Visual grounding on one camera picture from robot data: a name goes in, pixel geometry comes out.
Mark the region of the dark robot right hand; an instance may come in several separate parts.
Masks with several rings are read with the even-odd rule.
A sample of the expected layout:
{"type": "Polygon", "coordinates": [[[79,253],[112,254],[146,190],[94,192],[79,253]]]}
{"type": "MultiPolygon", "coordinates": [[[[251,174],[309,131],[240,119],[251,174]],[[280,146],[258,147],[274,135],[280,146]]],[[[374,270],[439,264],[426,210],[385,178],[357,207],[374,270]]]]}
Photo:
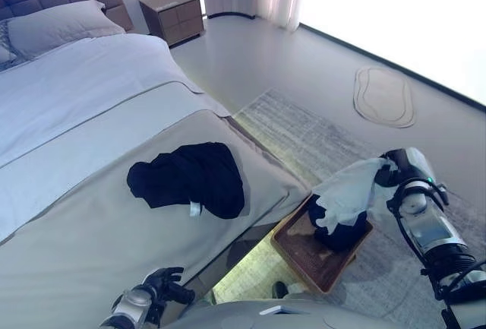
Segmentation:
{"type": "Polygon", "coordinates": [[[391,188],[411,178],[409,159],[405,149],[390,150],[380,155],[385,164],[377,171],[374,181],[382,187],[391,188]]]}

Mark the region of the dark robot left hand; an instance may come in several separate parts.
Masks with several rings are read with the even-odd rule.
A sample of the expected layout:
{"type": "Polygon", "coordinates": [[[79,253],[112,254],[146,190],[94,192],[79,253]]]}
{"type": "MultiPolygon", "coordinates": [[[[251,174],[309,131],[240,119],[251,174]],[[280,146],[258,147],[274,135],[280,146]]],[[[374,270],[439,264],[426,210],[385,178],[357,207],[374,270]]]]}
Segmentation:
{"type": "Polygon", "coordinates": [[[149,274],[144,284],[155,293],[157,302],[177,302],[189,305],[194,301],[195,291],[186,289],[178,283],[181,281],[183,267],[166,267],[155,270],[149,274]]]}

